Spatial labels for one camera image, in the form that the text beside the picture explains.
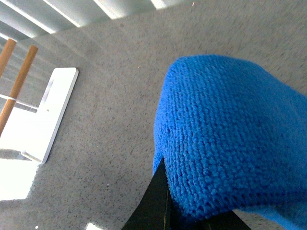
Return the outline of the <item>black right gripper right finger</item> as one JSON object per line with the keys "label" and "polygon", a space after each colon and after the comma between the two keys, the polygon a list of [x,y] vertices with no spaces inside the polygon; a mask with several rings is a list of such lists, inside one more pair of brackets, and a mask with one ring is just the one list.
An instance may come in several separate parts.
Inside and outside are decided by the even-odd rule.
{"label": "black right gripper right finger", "polygon": [[203,223],[204,230],[251,230],[233,211],[213,216]]}

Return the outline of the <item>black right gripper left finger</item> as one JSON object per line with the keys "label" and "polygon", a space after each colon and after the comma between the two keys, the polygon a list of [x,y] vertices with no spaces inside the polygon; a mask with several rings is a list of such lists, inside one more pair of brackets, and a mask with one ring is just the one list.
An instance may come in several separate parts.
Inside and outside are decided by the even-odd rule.
{"label": "black right gripper left finger", "polygon": [[178,230],[165,162],[161,160],[140,203],[122,227],[124,230]]}

